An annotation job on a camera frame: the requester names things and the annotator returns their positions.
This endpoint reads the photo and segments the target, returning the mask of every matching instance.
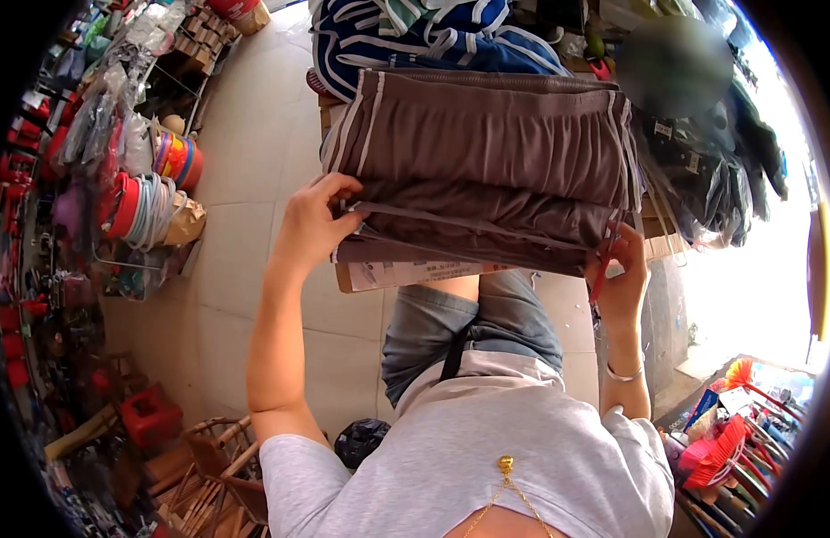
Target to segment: brown shorts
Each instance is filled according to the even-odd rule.
[[[581,275],[606,221],[640,209],[629,122],[630,103],[609,82],[363,70],[322,160],[325,171],[362,181],[350,202],[372,214],[363,239],[346,239],[334,256],[434,252]]]

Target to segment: silver bracelet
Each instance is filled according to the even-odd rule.
[[[617,382],[623,382],[623,383],[631,382],[634,379],[636,379],[637,377],[639,377],[640,375],[642,375],[643,370],[645,370],[645,364],[640,366],[639,371],[634,373],[633,375],[628,375],[628,376],[618,375],[617,373],[612,371],[612,367],[610,366],[610,364],[608,362],[606,363],[606,373],[608,373],[610,375],[610,377],[612,379],[616,380]]]

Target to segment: gray t-shirt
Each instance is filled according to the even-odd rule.
[[[466,351],[459,375],[422,373],[399,420],[354,475],[296,435],[260,448],[271,535],[443,536],[502,485],[496,462],[540,516],[583,536],[666,536],[675,486],[657,430],[616,406],[601,419],[539,360]],[[531,516],[513,490],[496,504]]]

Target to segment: red pen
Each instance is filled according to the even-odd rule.
[[[597,278],[594,279],[592,294],[588,298],[589,305],[594,305],[595,301],[597,301],[597,296],[600,295],[600,288],[603,287],[603,279],[606,278],[606,268],[609,266],[610,260],[612,260],[612,246],[618,238],[618,223],[624,221],[624,211],[619,213],[619,216],[621,218],[615,221],[615,228],[612,230],[612,235],[610,236],[610,244],[606,247],[606,253],[603,254],[603,258],[600,260],[600,270],[597,272]]]

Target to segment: tiled floor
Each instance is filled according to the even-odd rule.
[[[190,278],[168,282],[144,303],[108,299],[108,345],[132,350],[185,411],[185,425],[246,412],[248,338],[265,261],[289,196],[320,173],[320,118],[304,84],[310,54],[284,34],[307,3],[272,15],[228,60],[198,140],[203,178],[193,197],[207,209],[203,246]],[[565,349],[572,396],[597,405],[597,360],[585,285],[543,274],[536,291]],[[302,295],[307,402],[331,436],[353,420],[393,412],[379,371],[395,289],[345,295],[331,264]]]

